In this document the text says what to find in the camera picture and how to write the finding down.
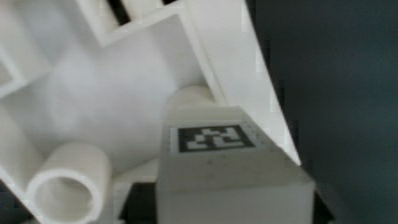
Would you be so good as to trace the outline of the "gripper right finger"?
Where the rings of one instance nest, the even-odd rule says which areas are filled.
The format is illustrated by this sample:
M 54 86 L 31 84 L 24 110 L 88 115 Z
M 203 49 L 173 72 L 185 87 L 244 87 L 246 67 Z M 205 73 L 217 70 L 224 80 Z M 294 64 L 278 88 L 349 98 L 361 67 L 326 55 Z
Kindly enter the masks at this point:
M 320 194 L 315 194 L 313 224 L 336 224 L 336 217 Z

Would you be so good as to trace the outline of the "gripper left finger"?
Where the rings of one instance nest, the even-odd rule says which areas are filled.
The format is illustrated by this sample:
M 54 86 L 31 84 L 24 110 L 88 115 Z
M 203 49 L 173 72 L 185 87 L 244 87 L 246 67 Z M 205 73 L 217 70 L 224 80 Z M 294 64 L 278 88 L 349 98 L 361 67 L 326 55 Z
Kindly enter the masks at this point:
M 125 201 L 121 220 L 125 224 L 157 224 L 155 184 L 135 183 Z

